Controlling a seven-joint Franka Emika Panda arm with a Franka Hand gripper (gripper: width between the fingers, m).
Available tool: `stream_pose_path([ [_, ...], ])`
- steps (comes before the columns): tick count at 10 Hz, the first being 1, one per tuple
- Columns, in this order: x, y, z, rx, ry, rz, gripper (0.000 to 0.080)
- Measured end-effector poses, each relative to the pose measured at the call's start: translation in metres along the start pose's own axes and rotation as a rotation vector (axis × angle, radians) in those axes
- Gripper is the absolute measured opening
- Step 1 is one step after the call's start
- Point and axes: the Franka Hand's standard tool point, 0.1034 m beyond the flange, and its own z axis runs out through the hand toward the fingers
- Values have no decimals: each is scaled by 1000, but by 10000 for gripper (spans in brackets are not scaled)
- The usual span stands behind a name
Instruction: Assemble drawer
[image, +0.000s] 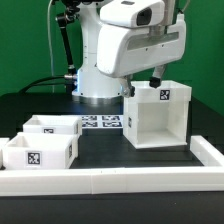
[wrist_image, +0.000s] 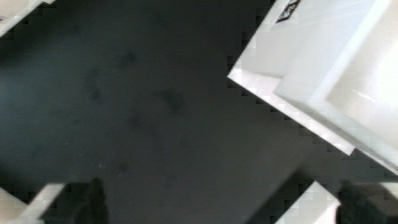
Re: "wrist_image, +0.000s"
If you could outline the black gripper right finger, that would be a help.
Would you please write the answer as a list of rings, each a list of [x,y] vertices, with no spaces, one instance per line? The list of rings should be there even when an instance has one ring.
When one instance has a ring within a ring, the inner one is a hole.
[[[398,224],[398,182],[342,184],[337,224]]]

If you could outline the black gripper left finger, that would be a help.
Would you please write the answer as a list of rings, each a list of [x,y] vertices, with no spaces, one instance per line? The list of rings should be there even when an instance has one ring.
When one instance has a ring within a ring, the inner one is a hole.
[[[70,182],[42,215],[45,224],[111,224],[104,183]]]

